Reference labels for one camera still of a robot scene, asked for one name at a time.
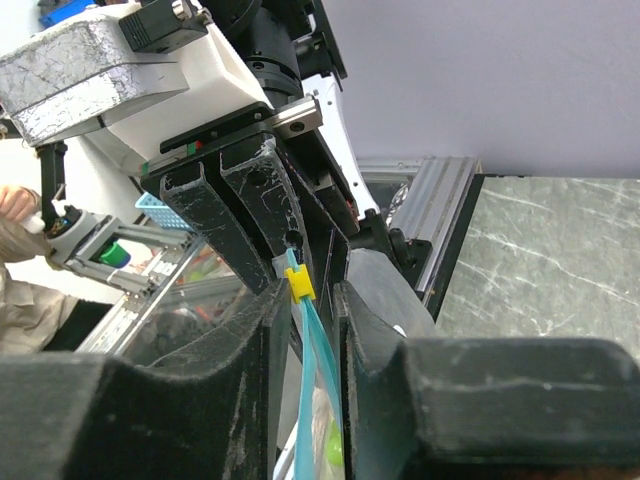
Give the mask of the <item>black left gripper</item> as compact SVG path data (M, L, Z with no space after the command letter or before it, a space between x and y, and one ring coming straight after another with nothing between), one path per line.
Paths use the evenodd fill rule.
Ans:
M161 195L255 294L277 277L274 258L289 247L308 252L281 149L275 142L238 142L220 149L219 169L203 162L182 165L190 145L199 143L204 152L207 145L221 146L260 124L284 142L296 171L343 233L357 234L359 210L351 184L321 135L321 105L310 94L277 110L254 102L184 131L162 141L159 154L140 169L142 188Z

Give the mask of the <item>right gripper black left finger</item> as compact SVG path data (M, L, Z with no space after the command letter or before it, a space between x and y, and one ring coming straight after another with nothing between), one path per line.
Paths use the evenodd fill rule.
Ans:
M1 359L5 479L268 479L276 460L290 289L148 367L103 354Z

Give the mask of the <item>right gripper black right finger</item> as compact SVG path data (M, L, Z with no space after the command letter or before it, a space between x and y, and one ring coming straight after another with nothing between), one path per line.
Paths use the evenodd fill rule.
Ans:
M334 290L350 479L629 479L639 368L593 338L405 338Z

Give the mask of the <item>green grape bunch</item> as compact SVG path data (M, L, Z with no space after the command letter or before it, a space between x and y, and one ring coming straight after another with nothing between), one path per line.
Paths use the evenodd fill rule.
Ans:
M342 436L340 433L331 434L326 443L325 457L331 466L343 467Z

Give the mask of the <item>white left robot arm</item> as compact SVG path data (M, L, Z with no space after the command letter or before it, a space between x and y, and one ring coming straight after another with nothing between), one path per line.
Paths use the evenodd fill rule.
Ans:
M411 336L433 331L416 292L430 252L388 227L342 122L345 76L318 1L145 1L119 23L137 53L174 55L188 89L160 104L146 191L258 294L285 254L305 264L321 319L348 280Z

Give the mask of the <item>clear blue-zipper zip bag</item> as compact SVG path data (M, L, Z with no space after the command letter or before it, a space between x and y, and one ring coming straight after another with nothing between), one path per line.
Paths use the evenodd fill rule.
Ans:
M288 281L291 311L302 340L301 385L297 421L276 461L275 479L344 479L343 467L325 457L331 434L343 434L339 378L330 342L315 306L315 290L307 266L293 248L273 261L276 272Z

